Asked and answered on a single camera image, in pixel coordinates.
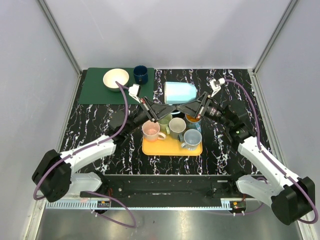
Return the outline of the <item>blue mug orange inside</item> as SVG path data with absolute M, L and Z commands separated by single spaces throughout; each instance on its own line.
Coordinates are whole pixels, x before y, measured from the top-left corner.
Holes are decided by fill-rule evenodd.
M 194 118 L 190 115 L 185 114 L 184 116 L 185 122 L 186 122 L 186 128 L 197 130 L 198 132 L 202 132 L 201 130 L 201 120 Z

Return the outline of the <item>grey faceted mug white inside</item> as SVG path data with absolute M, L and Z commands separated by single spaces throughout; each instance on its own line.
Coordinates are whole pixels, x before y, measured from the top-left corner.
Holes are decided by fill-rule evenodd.
M 180 142 L 183 142 L 183 134 L 186 130 L 186 122 L 184 119 L 179 117 L 174 117 L 168 124 L 170 136 Z

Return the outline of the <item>light blue faceted mug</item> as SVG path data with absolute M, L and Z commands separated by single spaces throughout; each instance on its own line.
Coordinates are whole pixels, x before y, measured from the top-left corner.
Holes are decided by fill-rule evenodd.
M 167 105 L 184 104 L 197 97 L 197 88 L 186 82 L 165 82 L 164 103 Z

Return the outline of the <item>pale grey-blue mug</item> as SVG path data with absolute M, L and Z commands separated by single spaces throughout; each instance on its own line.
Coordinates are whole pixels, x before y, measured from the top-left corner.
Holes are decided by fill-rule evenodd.
M 188 129 L 183 135 L 181 147 L 189 151 L 195 151 L 202 142 L 202 134 L 196 129 Z

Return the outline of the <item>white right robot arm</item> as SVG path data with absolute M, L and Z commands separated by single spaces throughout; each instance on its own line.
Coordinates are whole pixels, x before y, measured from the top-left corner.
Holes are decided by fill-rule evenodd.
M 268 152 L 261 145 L 260 136 L 252 133 L 231 105 L 221 109 L 205 92 L 196 100 L 178 105 L 159 104 L 143 97 L 140 106 L 153 122 L 178 110 L 196 119 L 207 117 L 220 123 L 225 128 L 229 145 L 253 163 L 269 182 L 265 184 L 251 175 L 242 175 L 227 185 L 228 195 L 235 199 L 243 194 L 256 198 L 269 206 L 285 225 L 295 221 L 305 224 L 318 221 L 315 183 L 309 177 L 299 177 Z

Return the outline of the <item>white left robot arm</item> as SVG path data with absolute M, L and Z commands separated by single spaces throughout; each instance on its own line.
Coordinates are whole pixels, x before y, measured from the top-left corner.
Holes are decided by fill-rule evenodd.
M 142 105 L 132 112 L 127 109 L 118 111 L 111 116 L 106 134 L 99 138 L 68 151 L 47 151 L 31 177 L 36 185 L 33 198 L 53 203 L 68 192 L 79 194 L 86 191 L 103 198 L 108 193 L 108 186 L 102 177 L 97 173 L 93 176 L 82 173 L 77 181 L 77 172 L 98 159 L 113 155 L 145 122 L 157 123 L 174 110 L 173 105 L 157 104 L 151 107 Z

